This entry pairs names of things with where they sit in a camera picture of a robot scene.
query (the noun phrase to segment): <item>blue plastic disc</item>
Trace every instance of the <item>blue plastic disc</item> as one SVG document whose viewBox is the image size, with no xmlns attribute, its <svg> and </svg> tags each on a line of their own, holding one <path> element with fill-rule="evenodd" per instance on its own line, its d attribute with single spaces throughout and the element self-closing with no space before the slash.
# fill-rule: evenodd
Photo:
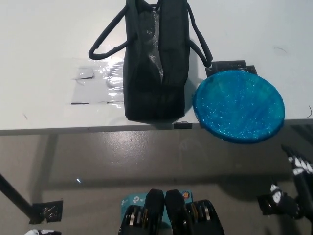
<svg viewBox="0 0 313 235">
<path fill-rule="evenodd" d="M 199 123 L 213 135 L 235 143 L 256 143 L 283 126 L 285 106 L 263 78 L 229 70 L 204 80 L 193 97 Z"/>
</svg>

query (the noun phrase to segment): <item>bag handle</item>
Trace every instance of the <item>bag handle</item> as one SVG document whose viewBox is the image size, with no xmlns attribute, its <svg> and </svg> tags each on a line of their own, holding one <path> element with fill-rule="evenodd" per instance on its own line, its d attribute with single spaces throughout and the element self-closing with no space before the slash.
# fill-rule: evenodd
<svg viewBox="0 0 313 235">
<path fill-rule="evenodd" d="M 206 41 L 204 39 L 204 37 L 202 36 L 202 34 L 200 33 L 197 25 L 196 25 L 196 21 L 195 21 L 195 17 L 194 14 L 191 11 L 190 5 L 187 4 L 187 10 L 190 16 L 190 21 L 191 21 L 191 25 L 194 28 L 194 31 L 196 32 L 196 35 L 200 41 L 200 45 L 204 51 L 205 56 L 202 54 L 200 48 L 191 40 L 189 40 L 189 46 L 191 47 L 192 50 L 195 51 L 196 54 L 198 54 L 198 56 L 200 57 L 200 59 L 202 60 L 204 66 L 206 66 L 207 68 L 211 66 L 211 62 L 213 60 L 213 56 L 210 52 L 209 47 L 206 44 Z"/>
<path fill-rule="evenodd" d="M 98 39 L 95 41 L 93 46 L 91 47 L 88 56 L 92 60 L 102 60 L 108 58 L 109 56 L 117 53 L 121 49 L 127 47 L 131 44 L 136 38 L 137 35 L 133 36 L 131 39 L 126 40 L 121 45 L 114 47 L 112 50 L 108 51 L 107 53 L 103 54 L 95 54 L 94 51 L 99 48 L 99 46 L 103 43 L 103 41 L 107 38 L 107 36 L 111 33 L 111 31 L 117 26 L 117 24 L 121 21 L 121 19 L 126 15 L 129 6 L 126 4 L 124 8 L 115 16 L 115 18 L 109 23 L 109 25 L 105 28 L 105 30 L 100 34 Z"/>
</svg>

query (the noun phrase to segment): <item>white tabletop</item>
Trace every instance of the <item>white tabletop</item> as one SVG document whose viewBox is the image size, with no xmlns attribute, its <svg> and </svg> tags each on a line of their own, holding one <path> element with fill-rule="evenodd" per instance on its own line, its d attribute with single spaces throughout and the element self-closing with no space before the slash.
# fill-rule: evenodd
<svg viewBox="0 0 313 235">
<path fill-rule="evenodd" d="M 313 1 L 190 0 L 214 61 L 246 60 L 283 97 L 286 123 L 313 123 Z M 70 105 L 76 61 L 125 5 L 124 0 L 2 0 L 0 134 L 171 128 L 128 121 L 110 104 Z M 198 40 L 192 28 L 191 38 Z M 124 42 L 125 21 L 105 41 Z M 206 78 L 198 59 L 192 76 Z M 178 121 L 198 123 L 190 109 Z"/>
</svg>

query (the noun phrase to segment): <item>table leg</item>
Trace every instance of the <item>table leg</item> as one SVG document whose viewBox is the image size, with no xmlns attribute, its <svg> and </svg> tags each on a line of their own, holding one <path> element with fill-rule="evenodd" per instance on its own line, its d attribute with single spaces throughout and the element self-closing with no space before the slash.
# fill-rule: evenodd
<svg viewBox="0 0 313 235">
<path fill-rule="evenodd" d="M 37 211 L 35 208 L 33 208 L 1 174 L 0 191 L 35 223 L 41 223 L 44 220 L 40 211 Z"/>
</svg>

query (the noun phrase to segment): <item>concrete floor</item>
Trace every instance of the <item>concrete floor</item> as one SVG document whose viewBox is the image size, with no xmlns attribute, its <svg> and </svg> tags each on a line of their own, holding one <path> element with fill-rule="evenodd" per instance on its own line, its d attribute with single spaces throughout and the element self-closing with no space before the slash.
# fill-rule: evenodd
<svg viewBox="0 0 313 235">
<path fill-rule="evenodd" d="M 296 195 L 281 143 L 308 158 L 313 150 L 290 128 L 254 145 L 230 144 L 204 130 L 0 137 L 4 177 L 30 202 L 64 201 L 61 222 L 32 226 L 0 193 L 0 234 L 45 228 L 116 235 L 123 197 L 178 188 L 191 189 L 194 200 L 211 200 L 226 235 L 307 235 L 305 219 L 262 216 L 256 202 L 272 177 Z"/>
</svg>

